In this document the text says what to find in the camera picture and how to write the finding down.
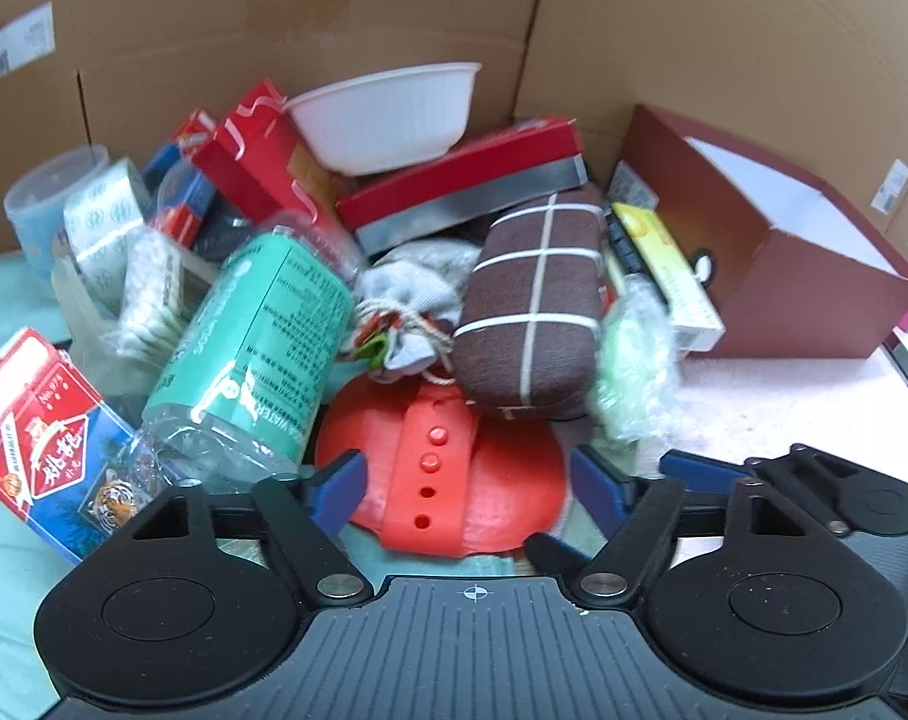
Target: red button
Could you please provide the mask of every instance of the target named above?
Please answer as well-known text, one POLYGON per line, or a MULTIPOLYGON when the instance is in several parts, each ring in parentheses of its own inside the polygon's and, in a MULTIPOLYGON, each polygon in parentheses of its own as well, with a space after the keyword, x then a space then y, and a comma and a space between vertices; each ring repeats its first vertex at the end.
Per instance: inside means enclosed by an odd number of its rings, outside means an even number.
POLYGON ((420 459, 420 469, 424 473, 440 471, 440 458, 434 455, 433 452, 428 452, 420 459))
POLYGON ((445 445, 447 443, 447 428, 431 428, 431 432, 427 434, 427 440, 434 446, 445 445))

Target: red strap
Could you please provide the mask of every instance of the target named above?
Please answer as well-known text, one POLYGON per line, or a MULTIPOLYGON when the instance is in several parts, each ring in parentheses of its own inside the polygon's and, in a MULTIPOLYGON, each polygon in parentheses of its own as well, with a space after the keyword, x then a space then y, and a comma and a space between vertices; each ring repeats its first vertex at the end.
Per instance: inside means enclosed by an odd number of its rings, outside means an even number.
POLYGON ((380 524, 388 549, 462 557, 477 419, 455 386, 424 383, 407 407, 380 524))

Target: white stripe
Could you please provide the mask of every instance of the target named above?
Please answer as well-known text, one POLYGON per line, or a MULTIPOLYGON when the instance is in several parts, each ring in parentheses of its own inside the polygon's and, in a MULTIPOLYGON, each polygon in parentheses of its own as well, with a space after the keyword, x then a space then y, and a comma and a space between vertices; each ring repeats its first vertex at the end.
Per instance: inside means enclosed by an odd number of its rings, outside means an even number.
MULTIPOLYGON (((544 271, 547 269, 547 250, 551 245, 551 231, 553 230, 553 208, 558 202, 558 193, 554 192, 547 200, 547 213, 544 214, 544 227, 540 231, 540 253, 537 255, 537 266, 534 268, 534 285, 531 290, 531 304, 529 314, 536 314, 540 310, 540 298, 544 293, 544 271)), ((524 333, 524 351, 520 358, 520 381, 517 390, 520 393, 520 402, 524 406, 531 405, 531 370, 534 367, 534 337, 537 336, 537 324, 527 323, 524 333)))
POLYGON ((524 322, 577 324, 580 327, 586 327, 595 337, 601 331, 601 324, 596 319, 582 317, 580 314, 507 314, 503 317, 488 317, 487 319, 478 319, 476 322, 469 322, 464 327, 459 327, 454 331, 454 338, 465 333, 473 333, 475 330, 484 330, 487 327, 498 327, 502 324, 523 324, 524 322))
MULTIPOLYGON (((507 221, 509 218, 525 217, 527 214, 539 214, 547 210, 546 205, 538 205, 537 208, 522 208, 519 211, 511 211, 509 214, 503 215, 503 217, 495 220, 491 227, 496 227, 502 221, 507 221)), ((553 210, 555 211, 590 211, 593 215, 596 215, 599 220, 604 220, 604 211, 601 210, 599 206, 592 205, 589 202, 558 202, 558 204, 553 205, 553 210)))
POLYGON ((597 263, 598 268, 604 264, 604 258, 601 257, 601 252, 592 250, 591 248, 526 248, 523 251, 512 251, 508 254, 499 254, 496 257, 491 257, 489 260, 484 260, 481 264, 476 266, 474 273, 477 271, 486 268, 488 265, 497 265, 498 263, 509 262, 510 260, 520 260, 526 257, 539 257, 542 254, 547 256, 558 255, 558 256, 570 256, 570 257, 590 257, 594 262, 597 263))

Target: roll of stickers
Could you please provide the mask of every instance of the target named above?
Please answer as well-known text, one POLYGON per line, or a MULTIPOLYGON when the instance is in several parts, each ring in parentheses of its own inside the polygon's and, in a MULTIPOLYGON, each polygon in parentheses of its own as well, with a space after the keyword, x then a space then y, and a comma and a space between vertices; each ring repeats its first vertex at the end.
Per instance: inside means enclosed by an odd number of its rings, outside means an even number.
POLYGON ((67 201, 64 226, 90 291, 116 314, 124 296, 130 235, 143 226, 150 192, 129 158, 119 160, 67 201))

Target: plastic cup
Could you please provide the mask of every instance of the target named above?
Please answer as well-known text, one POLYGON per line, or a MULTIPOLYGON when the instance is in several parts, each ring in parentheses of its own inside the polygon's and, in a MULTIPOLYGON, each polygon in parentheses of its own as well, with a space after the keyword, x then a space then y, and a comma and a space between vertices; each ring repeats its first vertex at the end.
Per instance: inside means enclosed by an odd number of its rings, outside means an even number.
POLYGON ((7 192, 7 218, 26 261, 44 280, 53 269, 52 243, 64 227, 64 205, 77 188, 105 167, 104 146, 81 146, 25 173, 7 192))

